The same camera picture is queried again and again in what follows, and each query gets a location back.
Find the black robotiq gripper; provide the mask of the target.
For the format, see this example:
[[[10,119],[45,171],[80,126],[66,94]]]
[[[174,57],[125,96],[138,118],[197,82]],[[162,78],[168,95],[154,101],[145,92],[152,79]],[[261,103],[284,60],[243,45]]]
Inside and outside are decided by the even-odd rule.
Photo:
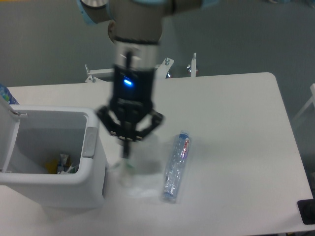
[[[127,139],[126,123],[135,129],[137,124],[149,113],[151,124],[136,131],[136,141],[144,140],[158,126],[162,125],[164,115],[152,110],[152,90],[155,78],[155,69],[131,69],[123,66],[114,66],[114,83],[110,110],[120,122],[117,124],[110,116],[109,108],[102,106],[96,115],[111,136],[115,136],[123,143],[122,158],[129,158],[130,140]]]

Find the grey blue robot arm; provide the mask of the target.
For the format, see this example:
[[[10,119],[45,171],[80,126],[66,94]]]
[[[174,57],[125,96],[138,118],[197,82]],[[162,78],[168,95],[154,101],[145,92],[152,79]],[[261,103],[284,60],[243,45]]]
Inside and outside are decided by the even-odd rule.
[[[79,0],[87,24],[113,21],[116,46],[112,96],[97,111],[108,132],[123,143],[122,157],[130,143],[143,140],[163,121],[153,109],[152,92],[162,35],[162,19],[214,5],[213,0]]]

